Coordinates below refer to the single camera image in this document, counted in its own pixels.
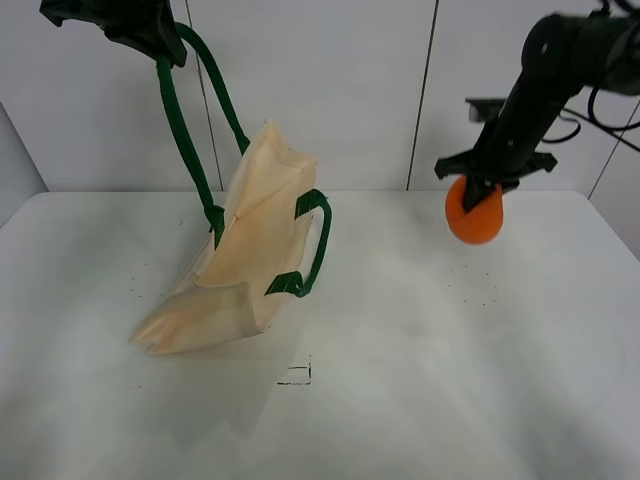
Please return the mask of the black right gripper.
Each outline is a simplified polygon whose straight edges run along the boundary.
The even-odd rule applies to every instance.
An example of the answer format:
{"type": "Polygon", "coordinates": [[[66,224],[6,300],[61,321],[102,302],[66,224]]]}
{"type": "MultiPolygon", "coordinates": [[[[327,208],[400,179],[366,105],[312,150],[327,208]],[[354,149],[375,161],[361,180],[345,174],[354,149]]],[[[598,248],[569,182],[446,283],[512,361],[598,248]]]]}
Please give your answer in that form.
{"type": "Polygon", "coordinates": [[[502,108],[493,121],[481,123],[482,131],[471,149],[438,159],[435,174],[440,180],[466,176],[462,205],[471,211],[495,191],[495,184],[514,189],[522,178],[556,167],[553,154],[537,150],[556,117],[554,107],[502,108]]]}

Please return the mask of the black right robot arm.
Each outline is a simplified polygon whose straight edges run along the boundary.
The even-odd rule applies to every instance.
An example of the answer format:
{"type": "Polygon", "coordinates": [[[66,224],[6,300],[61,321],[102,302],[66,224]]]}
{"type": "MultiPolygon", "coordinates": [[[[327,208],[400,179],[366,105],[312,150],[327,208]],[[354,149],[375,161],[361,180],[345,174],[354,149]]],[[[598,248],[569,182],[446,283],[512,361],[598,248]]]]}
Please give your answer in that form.
{"type": "Polygon", "coordinates": [[[556,158],[537,147],[567,102],[583,89],[639,93],[639,15],[560,13],[539,20],[521,54],[521,73],[507,98],[470,98],[470,119],[483,129],[475,145],[440,158],[435,173],[463,178],[462,208],[517,188],[522,178],[551,172],[556,158]]]}

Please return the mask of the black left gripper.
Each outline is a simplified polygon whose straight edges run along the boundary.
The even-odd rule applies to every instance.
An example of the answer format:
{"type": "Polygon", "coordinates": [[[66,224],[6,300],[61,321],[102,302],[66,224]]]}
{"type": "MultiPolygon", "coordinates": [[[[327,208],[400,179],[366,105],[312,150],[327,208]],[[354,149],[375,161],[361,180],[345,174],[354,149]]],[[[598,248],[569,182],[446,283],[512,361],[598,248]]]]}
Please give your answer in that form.
{"type": "Polygon", "coordinates": [[[43,0],[39,12],[55,26],[66,20],[98,26],[105,37],[171,66],[183,67],[187,51],[166,0],[43,0]]]}

